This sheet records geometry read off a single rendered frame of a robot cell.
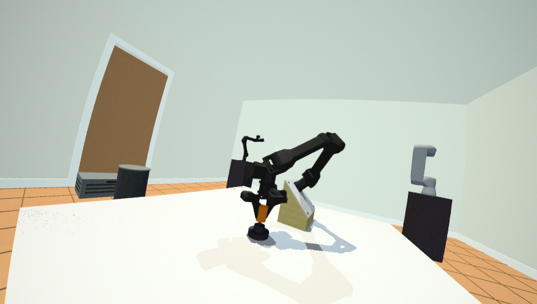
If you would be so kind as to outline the orange knob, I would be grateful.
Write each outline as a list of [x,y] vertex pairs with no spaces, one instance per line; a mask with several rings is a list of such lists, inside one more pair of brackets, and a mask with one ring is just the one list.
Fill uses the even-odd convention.
[[256,221],[261,222],[261,223],[265,222],[266,217],[267,217],[267,211],[268,211],[268,206],[261,204],[258,209],[258,216],[257,216],[258,218],[256,219]]

